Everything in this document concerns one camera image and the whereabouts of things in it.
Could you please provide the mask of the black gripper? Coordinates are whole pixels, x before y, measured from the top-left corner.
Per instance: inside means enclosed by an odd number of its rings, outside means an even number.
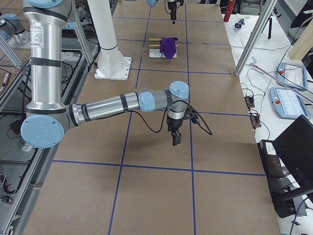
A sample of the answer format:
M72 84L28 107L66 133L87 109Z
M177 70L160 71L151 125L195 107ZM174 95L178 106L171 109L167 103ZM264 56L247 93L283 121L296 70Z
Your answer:
M171 117L167 117L166 119L167 123L167 131L171 132L171 136L173 139L173 146L176 146L181 143L181 133L179 132L179 128L183 124L183 119L173 119Z
M167 0L168 9L170 10L170 17L172 24L176 23L176 8L177 8L177 0Z

